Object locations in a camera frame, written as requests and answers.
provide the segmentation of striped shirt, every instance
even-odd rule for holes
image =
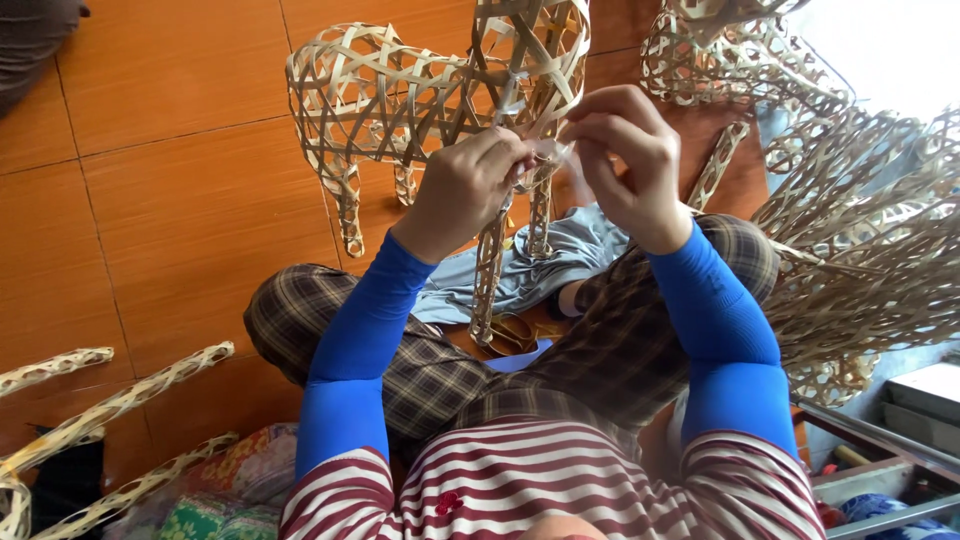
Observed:
[[[611,540],[825,538],[803,468],[761,439],[705,433],[687,446],[682,476],[679,486],[651,482],[584,424],[501,418],[430,443],[397,504],[377,451],[328,459],[290,493],[280,538],[503,540],[556,515]]]

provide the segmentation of orange tile floor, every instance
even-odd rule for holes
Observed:
[[[659,2],[594,1],[588,89],[635,83]],[[392,22],[409,44],[463,56],[470,0],[88,0],[92,18],[0,120],[0,370],[77,347],[113,361],[0,400],[0,454],[224,339],[233,358],[107,425],[107,486],[226,430],[297,417],[300,392],[241,322],[253,289],[313,261],[362,273],[402,214],[392,170],[364,171],[367,254],[335,241],[288,117],[284,63],[326,27]],[[663,106],[692,183],[733,107]],[[749,216],[766,196],[756,130],[715,196]],[[572,197],[556,186],[562,213]],[[518,200],[511,216],[527,222]],[[460,331],[458,342],[464,342]]]

